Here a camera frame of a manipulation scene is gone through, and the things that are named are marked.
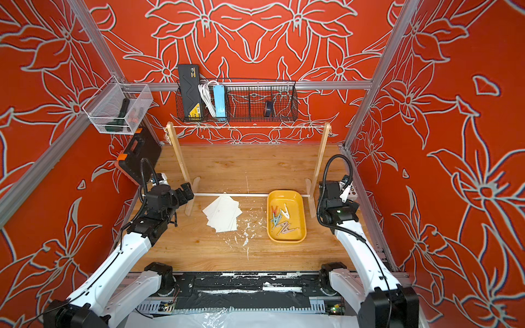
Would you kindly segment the white postcard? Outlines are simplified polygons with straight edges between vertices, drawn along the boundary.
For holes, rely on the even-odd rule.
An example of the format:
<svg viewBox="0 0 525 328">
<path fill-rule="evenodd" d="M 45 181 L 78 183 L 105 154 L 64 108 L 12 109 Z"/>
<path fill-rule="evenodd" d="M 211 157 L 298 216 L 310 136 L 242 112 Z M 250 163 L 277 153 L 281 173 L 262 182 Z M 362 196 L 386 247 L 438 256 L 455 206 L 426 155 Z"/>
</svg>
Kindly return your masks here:
<svg viewBox="0 0 525 328">
<path fill-rule="evenodd" d="M 215 213 L 208 221 L 226 221 L 237 219 L 236 213 Z"/>
<path fill-rule="evenodd" d="M 237 226 L 234 225 L 234 226 L 230 226 L 230 227 L 217 227 L 215 228 L 215 231 L 217 233 L 223 233 L 223 232 L 232 232 L 232 231 L 236 231 L 237 230 Z"/>
<path fill-rule="evenodd" d="M 211 218 L 215 213 L 236 213 L 237 216 L 242 214 L 239 208 L 239 202 L 227 195 L 218 197 L 202 212 L 206 215 L 207 219 Z"/>
<path fill-rule="evenodd" d="M 207 223 L 208 226 L 212 227 L 212 228 L 217 228 L 217 227 L 230 227 L 230 226 L 234 226 L 236 225 L 237 226 L 237 220 L 236 219 L 233 219 L 233 220 L 226 220 L 226 221 L 208 221 Z"/>
</svg>

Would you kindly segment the pink clothespin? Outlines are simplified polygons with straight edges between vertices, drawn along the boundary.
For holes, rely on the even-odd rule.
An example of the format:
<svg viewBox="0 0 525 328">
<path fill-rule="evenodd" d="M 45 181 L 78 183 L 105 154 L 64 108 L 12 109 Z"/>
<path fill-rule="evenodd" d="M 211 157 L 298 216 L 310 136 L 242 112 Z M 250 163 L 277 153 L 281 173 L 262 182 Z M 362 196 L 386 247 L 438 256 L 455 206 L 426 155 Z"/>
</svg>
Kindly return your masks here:
<svg viewBox="0 0 525 328">
<path fill-rule="evenodd" d="M 288 234 L 288 233 L 291 233 L 291 232 L 294 232 L 298 230 L 298 228 L 291 228 L 290 226 L 286 226 L 286 227 L 283 227 L 280 231 L 281 234 Z"/>
<path fill-rule="evenodd" d="M 289 221 L 285 221 L 278 224 L 278 227 L 280 228 L 280 230 L 278 231 L 277 235 L 285 235 L 294 231 L 294 228 L 291 228 L 291 224 Z"/>
</svg>

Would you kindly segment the teal clothespin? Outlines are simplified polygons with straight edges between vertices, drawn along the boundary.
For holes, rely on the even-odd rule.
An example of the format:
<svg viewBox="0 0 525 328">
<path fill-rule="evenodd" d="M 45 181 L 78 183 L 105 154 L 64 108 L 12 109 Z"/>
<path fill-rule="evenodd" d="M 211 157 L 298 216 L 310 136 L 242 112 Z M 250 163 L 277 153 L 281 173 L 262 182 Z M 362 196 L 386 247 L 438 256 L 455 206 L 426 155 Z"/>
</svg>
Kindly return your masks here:
<svg viewBox="0 0 525 328">
<path fill-rule="evenodd" d="M 279 215 L 274 215 L 274 216 L 272 217 L 272 220 L 271 220 L 271 222 L 272 222 L 272 224 L 273 224 L 273 228 L 275 228 L 276 226 L 278 226 L 279 223 L 281 222 L 281 220 L 282 220 L 282 215 L 281 215 L 281 214 L 279 214 Z"/>
</svg>

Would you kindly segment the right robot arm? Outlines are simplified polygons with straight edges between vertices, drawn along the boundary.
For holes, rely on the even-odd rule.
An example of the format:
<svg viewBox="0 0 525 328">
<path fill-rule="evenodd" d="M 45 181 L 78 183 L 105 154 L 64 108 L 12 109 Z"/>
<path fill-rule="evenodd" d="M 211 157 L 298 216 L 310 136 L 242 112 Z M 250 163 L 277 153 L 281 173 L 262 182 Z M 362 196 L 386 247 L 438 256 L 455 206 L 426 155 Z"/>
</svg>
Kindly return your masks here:
<svg viewBox="0 0 525 328">
<path fill-rule="evenodd" d="M 348 198 L 354 173 L 349 171 L 340 181 L 327 179 L 336 159 L 351 166 L 343 155 L 329 158 L 319 184 L 316 217 L 344 247 L 359 278 L 354 279 L 343 264 L 333 262 L 322 266 L 321 283 L 348 303 L 359 327 L 418 327 L 418 295 L 412 287 L 403 286 L 381 261 L 359 223 L 358 203 Z"/>
</svg>

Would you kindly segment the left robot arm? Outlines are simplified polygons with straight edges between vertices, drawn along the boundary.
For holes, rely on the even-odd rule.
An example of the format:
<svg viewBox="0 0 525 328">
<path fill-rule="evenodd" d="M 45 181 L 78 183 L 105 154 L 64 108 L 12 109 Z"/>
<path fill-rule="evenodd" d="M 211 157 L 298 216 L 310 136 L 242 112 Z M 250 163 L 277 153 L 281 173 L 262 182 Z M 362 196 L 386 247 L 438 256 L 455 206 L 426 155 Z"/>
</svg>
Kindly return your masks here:
<svg viewBox="0 0 525 328">
<path fill-rule="evenodd" d="M 194 199 L 190 183 L 173 189 L 162 182 L 152 162 L 140 162 L 142 206 L 124 224 L 118 246 L 102 265 L 64 301 L 54 300 L 42 313 L 44 327 L 124 327 L 128 316 L 152 295 L 170 296 L 176 282 L 171 266 L 153 262 L 123 290 L 130 270 L 160 239 L 176 211 Z"/>
</svg>

